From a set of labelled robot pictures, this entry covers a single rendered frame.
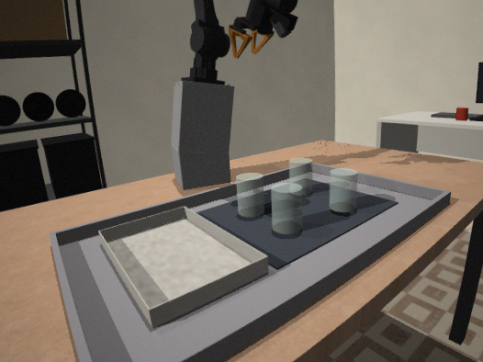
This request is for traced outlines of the clear glass jar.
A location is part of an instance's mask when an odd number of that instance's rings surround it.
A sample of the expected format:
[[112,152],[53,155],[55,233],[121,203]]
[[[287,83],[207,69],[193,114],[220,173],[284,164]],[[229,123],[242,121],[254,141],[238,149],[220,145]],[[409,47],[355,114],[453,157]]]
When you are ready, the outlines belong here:
[[264,214],[264,176],[244,173],[236,176],[238,213],[243,217]]
[[273,230],[282,234],[300,232],[303,222],[302,186],[275,184],[271,186],[271,199]]
[[356,210],[358,172],[349,168],[330,171],[330,209],[338,212]]
[[312,160],[294,158],[289,160],[289,183],[303,186],[303,195],[312,193]]

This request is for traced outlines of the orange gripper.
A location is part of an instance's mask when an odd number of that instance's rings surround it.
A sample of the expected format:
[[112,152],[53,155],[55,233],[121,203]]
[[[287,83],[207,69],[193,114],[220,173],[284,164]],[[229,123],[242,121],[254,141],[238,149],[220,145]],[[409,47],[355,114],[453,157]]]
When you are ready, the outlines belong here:
[[[248,6],[248,10],[246,13],[246,17],[236,17],[234,20],[233,25],[229,26],[229,34],[230,34],[230,41],[232,45],[232,51],[233,51],[233,57],[239,58],[242,54],[242,52],[245,50],[247,45],[252,41],[252,53],[256,54],[264,45],[267,41],[269,41],[273,36],[274,36],[274,31],[273,31],[273,25],[272,26],[266,26],[266,27],[259,27],[250,21],[250,17],[253,11],[253,6],[254,3],[263,5],[263,6],[268,6],[264,2],[260,2],[258,0],[250,0],[250,4]],[[244,28],[248,28],[252,31],[252,36],[246,34],[246,30]],[[257,30],[256,30],[257,29]],[[256,35],[257,33],[264,36],[263,41],[259,44],[259,46],[255,49],[255,42],[256,42]],[[269,35],[270,34],[270,35]],[[240,47],[240,49],[237,52],[236,49],[236,36],[240,37],[243,40],[243,43]]]

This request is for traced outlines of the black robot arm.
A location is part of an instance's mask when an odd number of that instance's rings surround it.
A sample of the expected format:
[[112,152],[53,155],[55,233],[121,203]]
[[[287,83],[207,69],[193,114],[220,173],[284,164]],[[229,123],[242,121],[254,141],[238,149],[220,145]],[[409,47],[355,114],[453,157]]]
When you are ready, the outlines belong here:
[[[289,35],[298,20],[298,17],[289,13],[295,9],[298,0],[258,1],[264,2],[268,6],[254,3],[249,22],[259,27],[273,25],[280,38]],[[219,25],[213,0],[194,0],[194,5],[196,19],[200,19],[191,25],[190,47],[196,53],[195,67],[190,68],[190,77],[182,77],[181,81],[225,85],[224,81],[217,80],[218,71],[215,70],[215,59],[224,57],[228,53],[230,37],[225,34],[224,27]]]

